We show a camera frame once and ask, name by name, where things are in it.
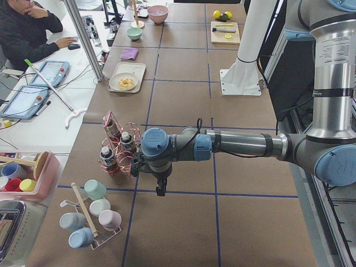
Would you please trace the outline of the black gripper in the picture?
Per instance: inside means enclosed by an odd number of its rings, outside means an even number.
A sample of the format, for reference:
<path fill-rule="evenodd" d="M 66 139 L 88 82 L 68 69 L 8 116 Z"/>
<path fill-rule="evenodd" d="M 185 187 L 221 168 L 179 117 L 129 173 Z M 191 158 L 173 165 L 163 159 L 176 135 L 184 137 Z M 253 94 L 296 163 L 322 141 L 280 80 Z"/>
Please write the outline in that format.
<path fill-rule="evenodd" d="M 157 179 L 157 196 L 166 195 L 167 178 L 172 173 L 172 164 L 167 157 L 150 158 L 143 152 L 136 152 L 131 159 L 131 175 L 138 177 L 141 172 L 152 174 Z"/>

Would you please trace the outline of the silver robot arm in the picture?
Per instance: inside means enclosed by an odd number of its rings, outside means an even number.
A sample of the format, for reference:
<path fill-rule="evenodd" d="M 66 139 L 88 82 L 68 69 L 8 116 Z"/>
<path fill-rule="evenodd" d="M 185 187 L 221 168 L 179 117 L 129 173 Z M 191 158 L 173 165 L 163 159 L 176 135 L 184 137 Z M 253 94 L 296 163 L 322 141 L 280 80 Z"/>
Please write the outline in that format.
<path fill-rule="evenodd" d="M 288 40 L 316 41 L 313 125 L 305 134 L 275 137 L 187 127 L 169 135 L 160 128 L 144 132 L 131 175 L 157 179 L 164 196 L 176 161 L 204 161 L 224 152 L 241 157 L 275 157 L 291 162 L 335 186 L 355 182 L 355 132 L 351 127 L 355 76 L 355 2 L 289 1 L 284 26 Z"/>

